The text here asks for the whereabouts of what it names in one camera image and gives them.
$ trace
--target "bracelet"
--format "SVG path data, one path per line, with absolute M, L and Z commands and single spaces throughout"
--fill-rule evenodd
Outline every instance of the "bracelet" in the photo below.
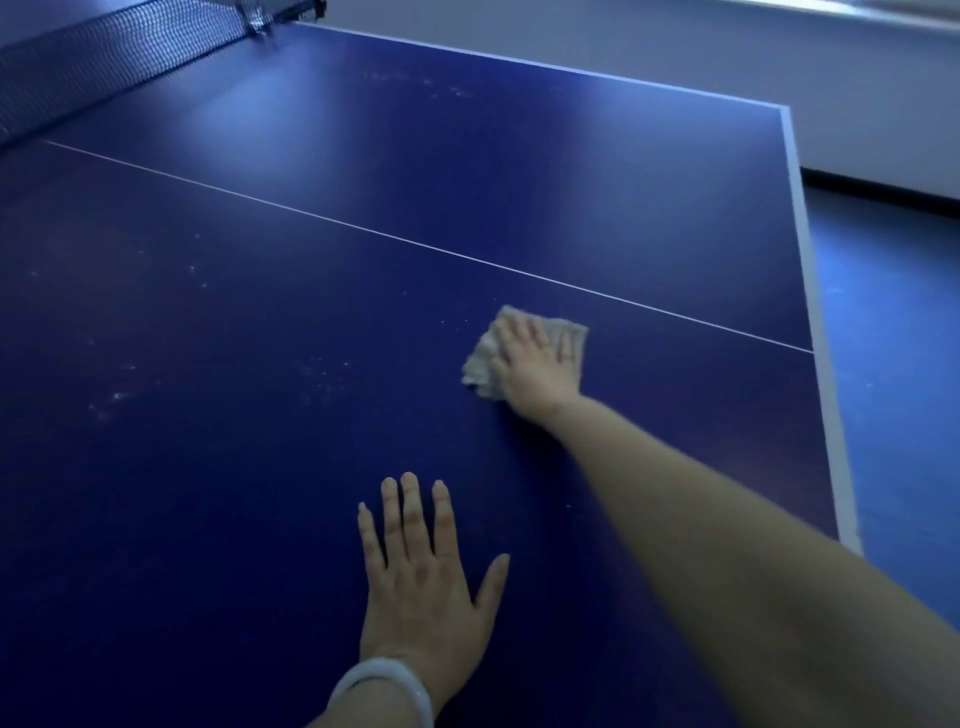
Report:
M 330 710 L 330 706 L 357 683 L 372 678 L 390 680 L 400 685 L 414 702 L 414 707 L 417 709 L 417 723 L 420 728 L 433 728 L 433 703 L 430 701 L 430 693 L 426 691 L 423 683 L 414 674 L 413 670 L 400 660 L 392 660 L 386 657 L 374 657 L 372 660 L 366 660 L 348 670 L 347 674 L 340 678 L 337 687 L 333 689 L 333 693 L 326 703 L 326 708 Z

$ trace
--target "white wall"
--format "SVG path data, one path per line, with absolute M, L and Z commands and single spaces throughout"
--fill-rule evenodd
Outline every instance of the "white wall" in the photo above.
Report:
M 331 0 L 327 20 L 787 104 L 804 166 L 960 199 L 960 35 L 721 0 Z

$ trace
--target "white center line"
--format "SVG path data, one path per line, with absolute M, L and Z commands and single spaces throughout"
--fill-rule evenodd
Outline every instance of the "white center line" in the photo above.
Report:
M 186 182 L 187 184 L 196 184 L 198 187 L 205 187 L 206 189 L 212 189 L 217 192 L 222 192 L 225 195 L 232 195 L 233 197 L 240 197 L 244 200 L 250 200 L 251 202 L 260 203 L 261 205 L 267 205 L 270 207 L 276 207 L 277 209 L 287 210 L 288 212 L 295 212 L 298 215 L 306 215 L 307 217 L 312 217 L 317 220 L 324 220 L 327 223 L 333 223 L 335 225 L 342 225 L 345 228 L 352 228 L 353 230 L 358 230 L 361 232 L 369 232 L 373 235 L 380 235 L 381 237 L 390 238 L 391 240 L 397 240 L 401 243 L 406 243 L 408 245 L 415 245 L 418 248 L 424 248 L 428 251 L 435 251 L 437 253 L 443 253 L 445 255 L 453 255 L 454 257 L 462 258 L 463 260 L 470 260 L 474 263 L 481 263 L 483 265 L 489 265 L 492 268 L 499 268 L 501 271 L 509 271 L 510 273 L 516 273 L 519 276 L 526 276 L 527 278 L 543 280 L 547 283 L 554 283 L 556 285 L 561 285 L 564 288 L 572 288 L 575 291 L 582 291 L 583 293 L 589 293 L 592 296 L 599 296 L 600 298 L 609 299 L 611 301 L 617 301 L 620 303 L 626 303 L 628 305 L 636 306 L 637 308 L 644 308 L 648 311 L 654 311 L 656 313 L 661 313 L 665 316 L 673 316 L 676 319 L 683 319 L 684 321 L 689 321 L 693 324 L 700 324 L 701 326 L 710 327 L 710 328 L 719 328 L 722 331 L 727 331 L 729 333 L 735 333 L 740 336 L 747 336 L 751 339 L 756 339 L 757 341 L 765 341 L 768 344 L 775 344 L 779 347 L 786 347 L 787 349 L 793 349 L 797 352 L 804 353 L 813 353 L 810 349 L 804 349 L 803 347 L 797 347 L 793 344 L 786 344 L 782 341 L 777 341 L 775 339 L 768 339 L 765 336 L 757 336 L 755 333 L 750 333 L 748 331 L 741 331 L 736 328 L 730 328 L 721 326 L 720 324 L 713 324 L 710 321 L 702 321 L 701 319 L 695 319 L 692 316 L 684 316 L 682 313 L 674 313 L 673 311 L 667 311 L 663 308 L 656 308 L 655 306 L 647 305 L 646 303 L 637 303 L 636 301 L 630 301 L 628 299 L 621 299 L 619 296 L 611 296 L 609 293 L 601 293 L 600 291 L 594 291 L 589 288 L 584 288 L 583 286 L 574 285 L 573 283 L 566 283 L 562 280 L 550 279 L 546 276 L 538 276 L 536 273 L 528 273 L 527 271 L 520 271 L 517 268 L 511 268 L 506 265 L 500 265 L 499 263 L 491 263 L 489 260 L 482 260 L 478 257 L 473 257 L 471 255 L 463 255 L 462 253 L 454 253 L 453 251 L 448 251 L 443 248 L 437 248 L 433 245 L 427 245 L 426 243 L 419 243 L 416 240 L 409 240 L 405 237 L 400 237 L 398 235 L 390 235 L 388 232 L 381 232 L 371 230 L 370 228 L 364 228 L 360 225 L 353 225 L 352 223 L 345 223 L 343 220 L 336 220 L 332 217 L 326 217 L 324 215 L 318 215 L 316 212 L 307 212 L 303 209 L 296 209 L 295 207 L 289 207 L 287 205 L 281 205 L 280 203 L 272 203 L 269 200 L 261 200 L 258 197 L 252 197 L 251 195 L 245 195 L 242 192 L 234 192 L 230 189 L 224 189 L 223 187 L 217 187 L 213 184 L 207 184 L 206 182 L 197 182 L 196 180 L 190 180 L 186 177 L 180 177 L 179 175 L 172 175 L 169 172 L 161 172 L 158 169 L 151 169 L 150 167 L 144 167 L 139 164 L 133 164 L 132 162 L 124 161 L 123 159 L 115 159 L 113 157 L 106 157 L 104 155 L 98 155 L 95 152 L 88 152 L 86 149 L 78 149 L 77 147 L 71 147 L 68 144 L 60 144 L 57 141 L 50 141 L 49 139 L 43 140 L 44 144 L 49 144 L 52 147 L 60 147 L 61 149 L 67 149 L 71 152 L 77 152 L 78 154 L 87 155 L 88 157 L 96 157 L 97 159 L 103 159 L 104 161 L 110 161 L 114 164 L 121 164 L 125 167 L 131 167 L 132 169 L 139 169 L 143 172 L 149 172 L 153 175 L 160 175 L 161 177 L 166 177 L 171 180 L 177 180 L 179 182 Z

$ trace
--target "ping pong table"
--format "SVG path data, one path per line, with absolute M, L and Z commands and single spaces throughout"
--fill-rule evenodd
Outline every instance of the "ping pong table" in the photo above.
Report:
M 569 458 L 460 384 L 505 303 L 858 548 L 787 109 L 282 26 L 8 151 L 0 241 L 4 725 L 302 726 L 408 470 L 472 588 L 513 556 L 441 724 L 735 724 Z

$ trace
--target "left hand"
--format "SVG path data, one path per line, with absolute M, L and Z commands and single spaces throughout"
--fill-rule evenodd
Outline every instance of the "left hand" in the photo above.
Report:
M 500 554 L 493 560 L 476 602 L 471 601 L 449 491 L 440 480 L 434 483 L 431 550 L 417 477 L 406 473 L 400 482 L 402 518 L 396 481 L 388 477 L 380 488 L 386 562 L 373 514 L 361 503 L 357 515 L 370 584 L 360 660 L 389 657 L 403 662 L 430 693 L 436 717 L 483 658 L 510 556 Z

